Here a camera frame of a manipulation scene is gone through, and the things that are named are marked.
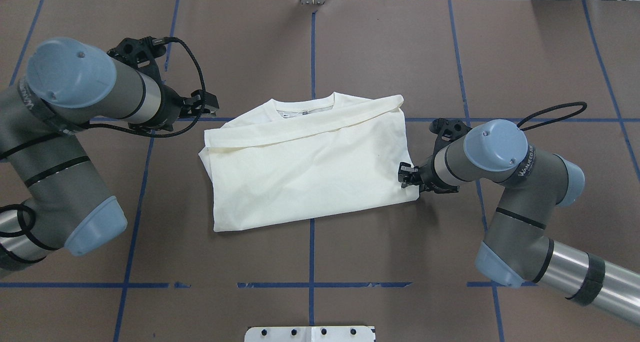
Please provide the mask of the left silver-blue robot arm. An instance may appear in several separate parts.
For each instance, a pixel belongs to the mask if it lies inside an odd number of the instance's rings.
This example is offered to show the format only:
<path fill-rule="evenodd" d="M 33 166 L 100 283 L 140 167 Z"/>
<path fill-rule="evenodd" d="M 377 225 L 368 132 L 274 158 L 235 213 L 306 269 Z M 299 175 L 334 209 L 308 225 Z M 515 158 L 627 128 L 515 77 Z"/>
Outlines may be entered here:
<path fill-rule="evenodd" d="M 181 96 L 162 82 L 157 59 L 183 46 L 199 89 Z M 30 198 L 1 208 L 1 276 L 66 249 L 84 256 L 123 233 L 128 220 L 77 134 L 110 129 L 147 139 L 181 135 L 174 122 L 219 109 L 194 53 L 178 37 L 126 37 L 104 51 L 52 37 L 29 58 L 25 75 L 1 92 L 1 159 Z"/>

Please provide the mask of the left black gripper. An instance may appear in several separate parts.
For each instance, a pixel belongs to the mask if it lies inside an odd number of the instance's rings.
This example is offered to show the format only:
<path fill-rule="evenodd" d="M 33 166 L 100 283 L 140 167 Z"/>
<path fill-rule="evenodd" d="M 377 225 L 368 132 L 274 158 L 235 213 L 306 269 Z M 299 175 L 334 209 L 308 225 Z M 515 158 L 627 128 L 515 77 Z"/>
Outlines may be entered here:
<path fill-rule="evenodd" d="M 146 84 L 140 106 L 127 118 L 128 127 L 137 132 L 172 132 L 183 100 L 170 87 Z M 215 115 L 219 109 L 217 96 L 203 89 L 197 89 L 185 98 L 185 118 Z"/>

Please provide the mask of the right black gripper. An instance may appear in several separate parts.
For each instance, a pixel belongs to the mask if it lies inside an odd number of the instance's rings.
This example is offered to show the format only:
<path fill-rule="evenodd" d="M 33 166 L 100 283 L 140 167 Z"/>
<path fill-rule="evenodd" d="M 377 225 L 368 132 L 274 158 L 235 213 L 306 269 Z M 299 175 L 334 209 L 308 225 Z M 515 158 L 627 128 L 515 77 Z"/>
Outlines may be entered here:
<path fill-rule="evenodd" d="M 433 192 L 435 194 L 454 194 L 458 192 L 457 185 L 445 183 L 435 171 L 435 155 L 429 156 L 420 166 L 407 162 L 398 165 L 398 182 L 402 189 L 418 186 L 419 192 Z"/>

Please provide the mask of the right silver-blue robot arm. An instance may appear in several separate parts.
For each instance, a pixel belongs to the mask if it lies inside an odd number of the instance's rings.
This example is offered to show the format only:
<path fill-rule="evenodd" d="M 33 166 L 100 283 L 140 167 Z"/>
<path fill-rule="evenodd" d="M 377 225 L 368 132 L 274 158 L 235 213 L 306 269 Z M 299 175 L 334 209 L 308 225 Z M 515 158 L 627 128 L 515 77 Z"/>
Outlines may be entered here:
<path fill-rule="evenodd" d="M 437 139 L 426 162 L 398 165 L 403 188 L 450 194 L 478 180 L 503 187 L 475 259 L 480 273 L 505 287 L 551 288 L 574 304 L 639 324 L 638 273 L 546 237 L 553 210 L 571 205 L 585 189 L 578 165 L 535 147 L 507 119 L 469 127 L 439 118 L 430 131 Z"/>

